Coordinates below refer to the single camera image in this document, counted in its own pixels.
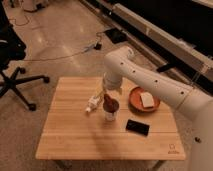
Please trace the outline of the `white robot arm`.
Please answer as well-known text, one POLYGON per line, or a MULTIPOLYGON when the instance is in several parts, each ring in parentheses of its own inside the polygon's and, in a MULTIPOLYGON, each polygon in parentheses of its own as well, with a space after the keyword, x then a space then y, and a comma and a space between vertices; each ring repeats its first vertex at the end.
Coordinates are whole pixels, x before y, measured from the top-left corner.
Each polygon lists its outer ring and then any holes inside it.
POLYGON ((104 56, 104 87, 119 89, 125 77, 193 122, 188 171, 213 171, 213 96, 136 65, 134 51, 123 46, 104 56))

